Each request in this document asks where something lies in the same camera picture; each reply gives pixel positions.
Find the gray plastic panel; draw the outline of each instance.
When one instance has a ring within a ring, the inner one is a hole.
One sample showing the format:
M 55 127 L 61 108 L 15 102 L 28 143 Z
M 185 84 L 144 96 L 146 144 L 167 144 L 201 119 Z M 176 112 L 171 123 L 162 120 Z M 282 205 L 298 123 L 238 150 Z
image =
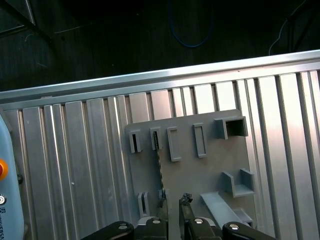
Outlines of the gray plastic panel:
M 163 147 L 159 151 L 160 165 L 163 185 L 168 189 L 171 203 L 169 232 L 172 239 L 178 239 L 180 234 L 178 203 L 183 193 L 192 194 L 192 207 L 196 216 L 212 218 L 200 194 L 220 191 L 221 197 L 231 208 L 243 208 L 255 222 L 253 197 L 246 196 L 245 200 L 233 198 L 232 194 L 224 192 L 222 178 L 222 172 L 227 171 L 234 177 L 235 184 L 241 185 L 240 169 L 249 169 L 245 137 L 230 136 L 227 140 L 218 139 L 218 133 L 215 131 L 214 119 L 240 117 L 239 110 L 228 110 L 134 123 L 125 127 L 128 146 L 130 146 L 130 133 L 140 130 L 139 137 L 143 151 L 129 154 L 129 160 L 136 201 L 139 193 L 148 192 L 151 215 L 155 214 L 161 181 L 150 129 L 160 129 L 158 136 L 162 139 Z M 207 145 L 206 157 L 199 158 L 197 147 L 199 140 L 195 135 L 194 125 L 205 133 L 202 138 Z

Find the emergency stop button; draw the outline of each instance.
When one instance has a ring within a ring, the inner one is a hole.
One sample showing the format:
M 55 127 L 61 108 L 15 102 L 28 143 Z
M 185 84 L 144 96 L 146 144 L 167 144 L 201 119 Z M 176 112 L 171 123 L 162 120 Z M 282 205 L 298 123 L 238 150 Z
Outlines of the emergency stop button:
M 0 181 L 5 179 L 8 175 L 9 168 L 5 160 L 0 158 Z

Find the gray pegboard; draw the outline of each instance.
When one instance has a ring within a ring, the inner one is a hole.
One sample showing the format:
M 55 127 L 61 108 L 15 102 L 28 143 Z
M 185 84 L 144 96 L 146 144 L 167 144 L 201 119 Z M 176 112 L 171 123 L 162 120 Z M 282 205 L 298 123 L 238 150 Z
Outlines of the gray pegboard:
M 159 155 L 164 188 L 168 190 L 169 234 L 179 239 L 179 199 L 183 193 L 192 194 L 192 209 L 196 216 L 212 218 L 200 194 L 218 192 L 232 209 L 243 209 L 255 225 L 253 196 L 235 198 L 225 192 L 227 172 L 234 178 L 235 185 L 242 184 L 240 169 L 249 170 L 246 134 L 229 131 L 227 139 L 221 139 L 221 119 L 243 121 L 239 110 L 217 111 L 162 120 L 140 122 L 125 127 L 126 146 L 129 152 L 134 194 L 148 192 L 149 211 L 156 215 L 156 205 L 161 189 L 161 178 L 153 131 L 159 139 Z

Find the small bracket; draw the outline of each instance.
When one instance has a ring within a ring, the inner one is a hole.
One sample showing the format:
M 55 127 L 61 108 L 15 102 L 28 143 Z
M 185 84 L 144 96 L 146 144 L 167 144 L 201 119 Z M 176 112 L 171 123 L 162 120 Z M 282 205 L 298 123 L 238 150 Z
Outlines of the small bracket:
M 140 144 L 140 129 L 129 133 L 131 153 L 140 153 L 142 147 Z
M 254 174 L 246 169 L 240 169 L 240 184 L 235 184 L 234 176 L 227 172 L 222 172 L 224 191 L 232 194 L 234 198 L 252 195 L 255 193 Z
M 159 190 L 159 202 L 157 205 L 157 216 L 161 219 L 169 219 L 172 205 L 170 200 L 170 193 L 168 189 Z
M 138 205 L 139 205 L 140 218 L 149 217 L 150 207 L 149 207 L 148 192 L 140 192 L 138 194 Z
M 215 119 L 215 131 L 219 139 L 227 140 L 231 136 L 248 136 L 246 117 L 228 117 Z
M 156 145 L 155 145 L 155 132 L 156 136 L 158 138 L 158 147 L 159 149 L 163 148 L 162 144 L 162 137 L 161 137 L 161 127 L 152 127 L 150 128 L 150 136 L 151 136 L 151 143 L 152 143 L 152 150 L 156 150 Z

